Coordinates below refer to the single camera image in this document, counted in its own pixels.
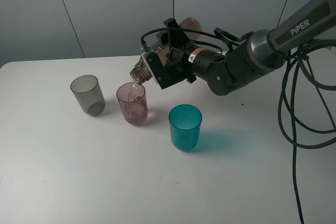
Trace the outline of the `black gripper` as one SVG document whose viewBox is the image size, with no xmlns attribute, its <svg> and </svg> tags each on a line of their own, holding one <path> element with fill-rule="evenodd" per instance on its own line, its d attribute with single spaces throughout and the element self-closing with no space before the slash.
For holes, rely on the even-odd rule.
<svg viewBox="0 0 336 224">
<path fill-rule="evenodd" d="M 185 18 L 179 24 L 174 18 L 163 22 L 166 28 L 193 29 L 193 19 Z M 168 30 L 163 33 L 163 50 L 169 50 L 164 66 L 167 85 L 175 85 L 183 80 L 194 82 L 196 76 L 188 69 L 188 51 L 194 46 L 187 34 L 182 30 Z"/>
</svg>

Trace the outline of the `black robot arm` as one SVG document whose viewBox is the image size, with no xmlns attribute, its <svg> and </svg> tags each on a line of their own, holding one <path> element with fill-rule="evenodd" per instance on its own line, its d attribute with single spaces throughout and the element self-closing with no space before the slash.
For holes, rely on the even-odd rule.
<svg viewBox="0 0 336 224">
<path fill-rule="evenodd" d="M 168 32 L 169 61 L 156 78 L 164 89 L 183 80 L 192 83 L 199 77 L 214 94 L 227 95 L 281 68 L 286 61 L 297 61 L 317 87 L 335 90 L 316 81 L 303 64 L 308 53 L 335 45 L 335 39 L 316 39 L 333 26 L 335 0 L 311 0 L 271 31 L 258 30 L 238 39 L 215 29 L 215 37 L 228 47 L 225 55 L 198 46 L 176 28 Z"/>
</svg>

